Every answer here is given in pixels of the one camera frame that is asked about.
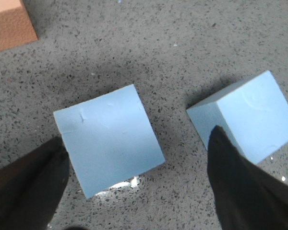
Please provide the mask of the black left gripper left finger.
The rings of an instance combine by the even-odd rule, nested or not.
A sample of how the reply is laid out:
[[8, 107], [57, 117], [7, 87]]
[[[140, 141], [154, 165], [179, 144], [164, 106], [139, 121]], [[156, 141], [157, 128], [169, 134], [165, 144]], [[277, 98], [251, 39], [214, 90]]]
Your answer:
[[59, 137], [1, 168], [0, 230], [45, 230], [69, 170], [69, 156]]

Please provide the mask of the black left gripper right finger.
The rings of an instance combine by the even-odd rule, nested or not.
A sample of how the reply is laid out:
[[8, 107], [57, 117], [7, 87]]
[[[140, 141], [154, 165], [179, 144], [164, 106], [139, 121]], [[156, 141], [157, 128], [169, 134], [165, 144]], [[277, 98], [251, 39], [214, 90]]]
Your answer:
[[241, 156], [220, 126], [208, 143], [207, 173], [224, 230], [288, 230], [288, 185]]

